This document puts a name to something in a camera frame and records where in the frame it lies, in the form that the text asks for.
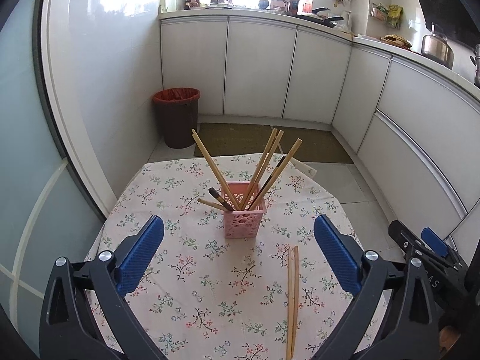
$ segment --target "floral pattern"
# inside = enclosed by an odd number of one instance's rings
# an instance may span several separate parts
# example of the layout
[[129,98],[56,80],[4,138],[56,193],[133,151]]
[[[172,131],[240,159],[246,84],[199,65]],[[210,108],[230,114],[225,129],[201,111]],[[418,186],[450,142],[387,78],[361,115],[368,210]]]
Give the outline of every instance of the floral pattern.
[[[272,159],[270,171],[280,156]],[[248,181],[259,154],[217,157],[227,181]],[[358,238],[338,200],[291,164],[265,195],[256,238],[224,239],[222,212],[200,204],[220,186],[203,158],[149,163],[125,189],[105,222],[100,250],[114,250],[151,213],[164,239],[135,292],[125,299],[169,360],[279,360],[287,341],[288,249],[299,246],[300,299],[296,359],[310,359],[345,312],[343,291],[318,247],[314,219],[327,214]],[[91,308],[106,343],[120,350],[95,293]],[[370,345],[386,303],[380,300],[358,349]]]

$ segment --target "silver screw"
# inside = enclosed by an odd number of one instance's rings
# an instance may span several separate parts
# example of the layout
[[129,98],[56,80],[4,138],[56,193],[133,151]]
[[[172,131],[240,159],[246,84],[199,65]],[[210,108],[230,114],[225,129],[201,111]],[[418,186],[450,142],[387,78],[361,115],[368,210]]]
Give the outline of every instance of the silver screw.
[[376,251],[369,250],[365,253],[365,257],[370,261],[376,261],[378,259],[378,253]]
[[67,262],[67,259],[65,257],[58,257],[57,261],[55,261],[56,266],[63,266]]
[[410,261],[412,265],[416,266],[417,268],[422,265],[422,262],[417,257],[412,258]]
[[112,252],[109,250],[105,250],[98,255],[98,258],[100,259],[100,261],[108,261],[112,258]]

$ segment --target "trash can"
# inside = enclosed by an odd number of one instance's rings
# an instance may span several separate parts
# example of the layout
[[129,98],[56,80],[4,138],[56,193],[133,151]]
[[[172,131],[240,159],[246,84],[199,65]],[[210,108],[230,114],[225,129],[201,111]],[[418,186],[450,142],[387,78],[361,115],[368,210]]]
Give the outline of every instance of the trash can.
[[198,99],[194,88],[171,88],[155,93],[157,121],[168,147],[183,149],[195,143],[191,129],[197,130]]

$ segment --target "pink plastic basket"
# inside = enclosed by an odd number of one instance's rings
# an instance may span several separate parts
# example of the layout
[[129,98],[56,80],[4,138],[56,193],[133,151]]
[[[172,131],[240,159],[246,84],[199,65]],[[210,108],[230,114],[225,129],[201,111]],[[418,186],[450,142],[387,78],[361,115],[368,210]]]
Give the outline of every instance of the pink plastic basket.
[[[228,183],[233,195],[240,200],[243,193],[248,187],[248,182],[231,182]],[[232,206],[232,202],[222,188],[223,198]],[[254,200],[258,192],[258,185],[253,187],[253,195],[247,204],[247,207]],[[250,211],[224,211],[223,212],[223,230],[225,238],[255,238],[262,221],[262,216],[267,212],[265,200],[260,201],[260,204],[255,207],[255,210]]]

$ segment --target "blue gripper pad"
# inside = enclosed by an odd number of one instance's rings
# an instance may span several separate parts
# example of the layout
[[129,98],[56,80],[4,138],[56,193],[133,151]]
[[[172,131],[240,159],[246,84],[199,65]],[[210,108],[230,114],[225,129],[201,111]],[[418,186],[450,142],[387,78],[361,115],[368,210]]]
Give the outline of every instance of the blue gripper pad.
[[140,232],[128,254],[123,259],[115,273],[117,292],[124,298],[126,294],[134,292],[142,279],[143,273],[150,264],[164,235],[163,221],[160,217],[152,215]]
[[436,235],[431,228],[426,227],[421,231],[421,239],[439,256],[443,258],[448,256],[447,245],[445,245],[442,239]]
[[340,286],[355,296],[362,288],[360,267],[340,240],[338,230],[325,214],[315,219],[313,233]]

